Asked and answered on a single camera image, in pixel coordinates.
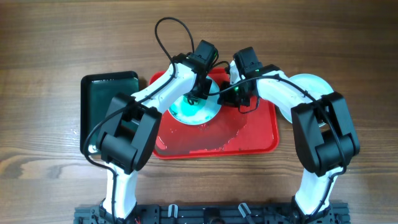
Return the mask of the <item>green yellow sponge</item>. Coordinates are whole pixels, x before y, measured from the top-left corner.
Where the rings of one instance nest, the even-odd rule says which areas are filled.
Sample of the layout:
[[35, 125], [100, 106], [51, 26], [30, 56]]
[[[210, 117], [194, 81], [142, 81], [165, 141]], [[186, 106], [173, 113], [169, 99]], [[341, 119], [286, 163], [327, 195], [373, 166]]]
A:
[[197, 105], [199, 104], [199, 99], [194, 96], [186, 96], [186, 101], [189, 105]]

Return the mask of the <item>pale blue plate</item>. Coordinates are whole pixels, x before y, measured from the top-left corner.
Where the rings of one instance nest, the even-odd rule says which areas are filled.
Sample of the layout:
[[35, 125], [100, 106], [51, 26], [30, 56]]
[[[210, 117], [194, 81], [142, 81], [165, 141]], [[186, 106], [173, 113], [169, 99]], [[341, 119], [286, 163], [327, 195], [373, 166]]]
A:
[[200, 125], [213, 119], [221, 109], [217, 103], [219, 95], [209, 96], [206, 100], [199, 99], [199, 104], [189, 105], [186, 101], [186, 94], [168, 108], [172, 117], [180, 123], [187, 125]]

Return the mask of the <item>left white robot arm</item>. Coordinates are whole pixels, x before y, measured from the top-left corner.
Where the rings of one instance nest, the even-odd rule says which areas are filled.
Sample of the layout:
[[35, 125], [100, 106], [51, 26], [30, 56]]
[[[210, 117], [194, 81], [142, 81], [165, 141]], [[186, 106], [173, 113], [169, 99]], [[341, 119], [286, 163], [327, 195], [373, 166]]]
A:
[[108, 190], [103, 210], [112, 223], [127, 220], [137, 204], [137, 173], [154, 150], [162, 115], [178, 98], [192, 90], [205, 91], [216, 53], [195, 51], [172, 57], [169, 68], [154, 83], [132, 95], [119, 93], [106, 117], [94, 130], [103, 168], [108, 170]]

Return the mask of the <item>pale green plate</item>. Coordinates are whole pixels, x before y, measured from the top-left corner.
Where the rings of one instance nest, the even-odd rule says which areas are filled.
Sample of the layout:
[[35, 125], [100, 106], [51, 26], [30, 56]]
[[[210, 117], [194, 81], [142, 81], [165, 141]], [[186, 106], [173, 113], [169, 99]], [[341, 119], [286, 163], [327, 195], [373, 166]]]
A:
[[[309, 73], [294, 75], [290, 78], [285, 78], [285, 80], [296, 84], [302, 90], [307, 90], [308, 94], [316, 100], [319, 100], [322, 95], [333, 93], [333, 89], [328, 82]], [[282, 94], [282, 107], [278, 106], [279, 111], [288, 122], [292, 123], [291, 108], [301, 103], [311, 103], [312, 100], [286, 82], [277, 81], [277, 84], [282, 87], [279, 92]]]

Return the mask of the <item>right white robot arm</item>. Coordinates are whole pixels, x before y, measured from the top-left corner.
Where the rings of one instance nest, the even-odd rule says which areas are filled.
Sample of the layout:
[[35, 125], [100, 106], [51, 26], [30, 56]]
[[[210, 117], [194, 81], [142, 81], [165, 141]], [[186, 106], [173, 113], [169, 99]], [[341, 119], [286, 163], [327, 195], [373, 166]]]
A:
[[347, 171], [360, 145], [346, 100], [334, 91], [321, 94], [287, 77], [275, 65], [249, 70], [231, 64], [230, 86], [221, 93], [248, 86], [281, 111], [290, 113], [297, 157], [303, 165], [294, 209], [303, 222], [324, 216], [337, 177]]

